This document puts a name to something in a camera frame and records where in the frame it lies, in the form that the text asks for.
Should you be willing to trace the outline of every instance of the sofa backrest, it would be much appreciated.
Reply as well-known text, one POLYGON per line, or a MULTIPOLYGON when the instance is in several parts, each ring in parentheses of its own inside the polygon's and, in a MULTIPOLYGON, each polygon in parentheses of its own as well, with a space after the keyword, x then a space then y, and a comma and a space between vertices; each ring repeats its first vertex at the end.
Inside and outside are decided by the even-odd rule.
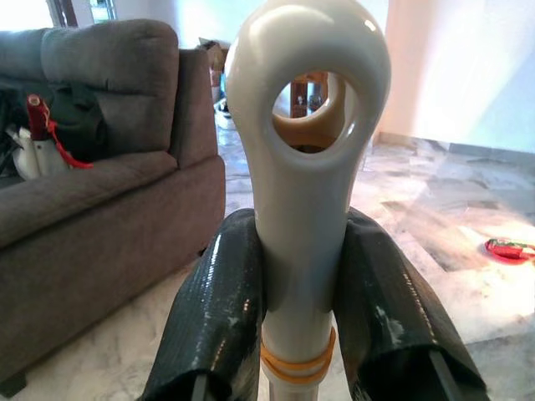
POLYGON ((0 86, 88 86, 108 126, 111 155, 169 149, 177 77, 178 39, 165 23, 0 32, 0 86))

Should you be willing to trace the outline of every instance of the white bag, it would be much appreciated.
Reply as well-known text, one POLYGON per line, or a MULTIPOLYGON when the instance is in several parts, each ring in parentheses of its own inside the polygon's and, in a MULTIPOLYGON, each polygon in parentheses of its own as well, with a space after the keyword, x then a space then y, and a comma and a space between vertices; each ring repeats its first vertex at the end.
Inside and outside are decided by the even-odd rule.
POLYGON ((23 179, 34 180, 69 170, 53 139, 32 140, 30 131, 24 127, 18 132, 8 128, 7 132, 20 146, 13 152, 13 162, 23 179))

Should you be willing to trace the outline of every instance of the black fabric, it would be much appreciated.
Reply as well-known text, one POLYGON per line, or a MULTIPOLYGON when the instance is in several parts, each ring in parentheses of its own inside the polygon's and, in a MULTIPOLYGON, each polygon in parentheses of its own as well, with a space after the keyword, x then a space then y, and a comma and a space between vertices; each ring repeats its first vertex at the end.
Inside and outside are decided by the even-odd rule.
POLYGON ((191 399, 202 373, 216 400, 256 400, 262 299, 254 211, 237 211, 176 295, 141 399, 191 399))
POLYGON ((431 360, 438 350, 465 399, 485 384, 438 297, 390 236, 351 211, 334 315, 353 400, 447 400, 431 360))
POLYGON ((50 109, 50 118, 58 123, 56 134, 63 147, 77 160, 95 161, 107 155, 108 133, 99 103, 93 92, 82 84, 53 87, 27 81, 18 86, 0 86, 0 129, 6 124, 28 127, 26 98, 38 94, 50 109))

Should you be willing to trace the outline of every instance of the handle hole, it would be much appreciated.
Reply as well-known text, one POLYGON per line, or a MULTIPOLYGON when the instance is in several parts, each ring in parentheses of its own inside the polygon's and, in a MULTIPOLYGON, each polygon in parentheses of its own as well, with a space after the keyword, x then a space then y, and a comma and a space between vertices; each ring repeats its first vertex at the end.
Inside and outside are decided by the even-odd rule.
POLYGON ((273 127, 290 147, 319 153, 331 146, 344 127, 344 81, 327 71, 292 79, 273 105, 273 127))

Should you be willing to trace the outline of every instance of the red object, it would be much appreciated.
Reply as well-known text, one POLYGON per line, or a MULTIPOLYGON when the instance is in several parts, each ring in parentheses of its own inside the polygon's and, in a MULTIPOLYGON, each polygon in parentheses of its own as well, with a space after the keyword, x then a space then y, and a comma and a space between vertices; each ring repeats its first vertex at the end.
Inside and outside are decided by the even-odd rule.
POLYGON ((28 111, 32 140, 50 139, 47 128, 50 110, 44 101, 36 94, 30 94, 26 98, 26 110, 28 111))
POLYGON ((519 265, 535 258, 535 246, 510 240, 492 238, 485 242, 485 248, 498 261, 519 265))
POLYGON ((77 169, 90 169, 93 167, 93 163, 84 163, 83 161, 76 160, 61 145, 56 135, 58 123, 50 119, 50 109, 43 99, 36 94, 30 94, 26 98, 26 107, 28 109, 32 140, 48 140, 50 139, 50 135, 52 135, 53 141, 56 143, 56 148, 63 160, 65 160, 65 163, 77 169))

